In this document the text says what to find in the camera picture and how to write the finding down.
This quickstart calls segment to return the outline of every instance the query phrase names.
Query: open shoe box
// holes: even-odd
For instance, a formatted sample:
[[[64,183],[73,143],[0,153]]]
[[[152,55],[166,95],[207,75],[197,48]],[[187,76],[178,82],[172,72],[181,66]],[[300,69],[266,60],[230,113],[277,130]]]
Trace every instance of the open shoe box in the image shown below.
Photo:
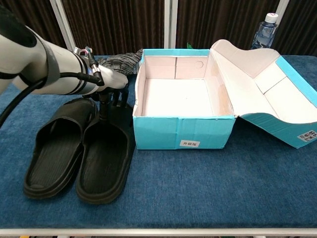
[[[317,92],[273,49],[144,50],[135,90],[138,149],[223,148],[237,117],[295,148],[317,140]]]

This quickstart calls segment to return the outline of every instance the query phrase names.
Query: bottle cap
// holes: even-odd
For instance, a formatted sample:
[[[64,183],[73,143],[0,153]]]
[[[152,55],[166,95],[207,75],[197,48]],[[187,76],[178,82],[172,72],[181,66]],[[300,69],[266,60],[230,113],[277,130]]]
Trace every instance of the bottle cap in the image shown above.
[[[268,13],[265,17],[265,21],[268,23],[275,23],[277,21],[278,14],[276,13]]]

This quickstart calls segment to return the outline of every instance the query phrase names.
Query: white metal frame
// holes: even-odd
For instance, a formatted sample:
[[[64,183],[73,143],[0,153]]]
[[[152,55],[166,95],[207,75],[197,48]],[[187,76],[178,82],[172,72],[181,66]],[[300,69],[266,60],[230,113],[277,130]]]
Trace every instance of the white metal frame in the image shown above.
[[[61,30],[61,33],[63,35],[64,41],[66,43],[67,48],[70,51],[73,51],[75,48],[75,40],[73,37],[73,34],[71,32],[67,16],[63,7],[63,3],[61,0],[50,0],[55,17],[57,19],[59,28]]]
[[[0,229],[0,236],[116,236],[116,237],[208,237],[208,236],[317,236],[317,229]]]
[[[288,3],[289,3],[289,0],[279,0],[279,4],[275,12],[276,14],[278,14],[278,18],[276,21],[277,24],[281,22]]]
[[[170,45],[170,1],[164,0],[164,49],[168,49]]]
[[[170,47],[172,49],[176,47],[177,8],[178,0],[171,0]]]
[[[176,46],[178,0],[164,1],[164,48]]]

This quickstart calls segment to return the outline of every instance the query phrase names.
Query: table edge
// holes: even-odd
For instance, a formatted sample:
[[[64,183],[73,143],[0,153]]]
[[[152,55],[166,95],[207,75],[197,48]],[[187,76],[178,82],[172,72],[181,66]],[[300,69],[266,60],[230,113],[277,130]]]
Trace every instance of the table edge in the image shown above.
[[[0,236],[118,236],[118,237],[207,237],[207,236],[317,236],[316,228],[238,229],[0,229]]]

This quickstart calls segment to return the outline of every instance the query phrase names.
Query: green object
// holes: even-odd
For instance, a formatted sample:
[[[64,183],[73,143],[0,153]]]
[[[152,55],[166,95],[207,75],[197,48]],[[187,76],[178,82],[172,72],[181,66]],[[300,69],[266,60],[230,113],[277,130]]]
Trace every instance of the green object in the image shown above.
[[[188,48],[188,49],[193,49],[193,47],[191,46],[191,44],[189,44],[188,42],[187,42],[187,48]]]

